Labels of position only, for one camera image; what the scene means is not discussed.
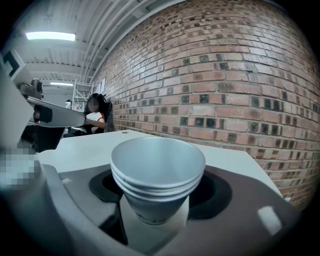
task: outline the woman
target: woman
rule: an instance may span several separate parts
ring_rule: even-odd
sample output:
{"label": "woman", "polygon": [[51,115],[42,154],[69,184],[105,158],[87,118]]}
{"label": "woman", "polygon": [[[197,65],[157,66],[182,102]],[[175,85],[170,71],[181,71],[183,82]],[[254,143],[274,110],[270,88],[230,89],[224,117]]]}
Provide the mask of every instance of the woman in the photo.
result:
{"label": "woman", "polygon": [[[105,116],[103,114],[104,105],[104,97],[98,93],[92,94],[85,105],[85,123],[93,126],[91,128],[92,134],[94,134],[98,128],[104,129],[106,127]],[[63,137],[69,138],[83,135],[87,135],[84,127],[72,127],[71,131],[63,135]]]}

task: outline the ceiling light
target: ceiling light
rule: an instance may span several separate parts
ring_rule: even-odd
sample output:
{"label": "ceiling light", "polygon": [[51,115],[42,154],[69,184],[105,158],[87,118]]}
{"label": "ceiling light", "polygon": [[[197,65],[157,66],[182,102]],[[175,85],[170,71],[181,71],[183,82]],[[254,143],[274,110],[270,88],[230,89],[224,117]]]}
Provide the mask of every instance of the ceiling light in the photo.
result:
{"label": "ceiling light", "polygon": [[39,31],[39,32],[29,32],[25,33],[29,40],[34,39],[59,39],[74,41],[76,39],[75,34],[61,33],[61,32],[49,32],[49,31]]}
{"label": "ceiling light", "polygon": [[65,83],[65,82],[50,82],[52,86],[73,86],[72,83]]}

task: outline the brick wall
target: brick wall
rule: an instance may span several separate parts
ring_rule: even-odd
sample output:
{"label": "brick wall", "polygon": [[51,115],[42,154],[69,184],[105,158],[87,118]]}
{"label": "brick wall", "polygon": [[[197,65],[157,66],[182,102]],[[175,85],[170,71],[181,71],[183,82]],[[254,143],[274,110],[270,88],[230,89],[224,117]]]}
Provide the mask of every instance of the brick wall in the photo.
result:
{"label": "brick wall", "polygon": [[106,77],[111,128],[246,151],[303,209],[319,176],[318,75],[305,37],[272,5],[193,0],[136,27],[95,82]]}

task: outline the white ceiling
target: white ceiling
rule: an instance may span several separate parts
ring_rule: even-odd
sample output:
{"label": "white ceiling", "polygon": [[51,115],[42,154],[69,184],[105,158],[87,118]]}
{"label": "white ceiling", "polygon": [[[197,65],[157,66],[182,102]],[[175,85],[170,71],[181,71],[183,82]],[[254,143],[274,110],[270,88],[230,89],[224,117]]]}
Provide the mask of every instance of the white ceiling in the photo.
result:
{"label": "white ceiling", "polygon": [[[31,74],[44,85],[73,83],[76,79],[88,83],[108,49],[112,50],[133,25],[183,1],[38,0],[17,22],[6,46],[17,51]],[[35,31],[75,33],[76,39],[27,40],[26,32]]]}

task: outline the white paper cup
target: white paper cup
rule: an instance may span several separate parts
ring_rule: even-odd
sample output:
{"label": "white paper cup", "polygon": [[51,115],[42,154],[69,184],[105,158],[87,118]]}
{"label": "white paper cup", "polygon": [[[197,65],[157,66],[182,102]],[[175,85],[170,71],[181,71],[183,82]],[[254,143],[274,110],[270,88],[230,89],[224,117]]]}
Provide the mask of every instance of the white paper cup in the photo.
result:
{"label": "white paper cup", "polygon": [[205,165],[195,146],[161,137],[127,140],[110,156],[115,182],[148,225],[165,223],[176,213],[199,184]]}

